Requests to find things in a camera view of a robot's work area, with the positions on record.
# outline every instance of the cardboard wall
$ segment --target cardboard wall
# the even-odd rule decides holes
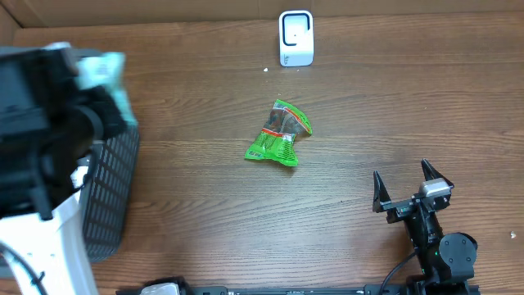
[[[12,45],[15,31],[20,26],[9,16],[9,13],[0,6],[0,46]]]
[[[522,0],[0,0],[24,27],[524,10]]]

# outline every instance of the wooden table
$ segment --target wooden table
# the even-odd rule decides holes
[[[102,294],[171,275],[379,283],[412,248],[372,213],[372,173],[405,199],[423,157],[456,183],[438,216],[479,242],[472,282],[524,293],[524,13],[317,18],[314,64],[287,69],[272,20],[23,29],[15,44],[61,40],[127,54],[140,121],[124,241],[93,266]],[[243,159],[276,99],[312,122],[295,169]],[[419,272],[412,261],[395,280]]]

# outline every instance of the black mesh basket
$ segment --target black mesh basket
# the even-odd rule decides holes
[[[138,141],[138,129],[130,127],[127,132],[93,146],[88,171],[92,178],[79,199],[91,262],[105,260],[120,245]]]

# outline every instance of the plastic wrapper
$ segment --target plastic wrapper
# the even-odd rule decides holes
[[[277,100],[269,120],[246,152],[246,159],[279,161],[285,166],[297,166],[293,143],[299,134],[312,134],[305,114],[287,102]]]

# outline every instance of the black cable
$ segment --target black cable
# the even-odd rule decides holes
[[[384,293],[384,288],[386,288],[387,282],[390,281],[391,277],[397,271],[399,271],[399,269],[404,267],[406,265],[406,263],[408,263],[408,261],[411,260],[411,258],[415,257],[415,255],[417,255],[416,252],[413,252],[413,253],[409,254],[409,256],[407,256],[405,259],[403,259],[401,263],[399,263],[397,266],[395,266],[395,268],[393,268],[393,270],[390,271],[390,273],[386,276],[386,278],[382,282],[382,285],[380,286],[380,290],[378,291],[378,295],[382,295]]]
[[[11,249],[5,243],[0,242],[0,253],[4,253],[4,252],[7,252],[7,253],[13,255],[15,260],[18,261],[24,267],[25,272],[27,272],[27,274],[31,278],[31,284],[36,287],[36,289],[38,290],[38,292],[41,295],[47,295],[46,289],[43,287],[43,284],[42,284],[42,277],[43,277],[43,275],[41,277],[38,277],[36,275],[36,273],[34,273],[33,268],[31,268],[31,266],[29,264],[27,264],[27,262],[24,260],[24,258],[22,258],[20,255],[18,255],[18,253],[13,251],[13,249]]]

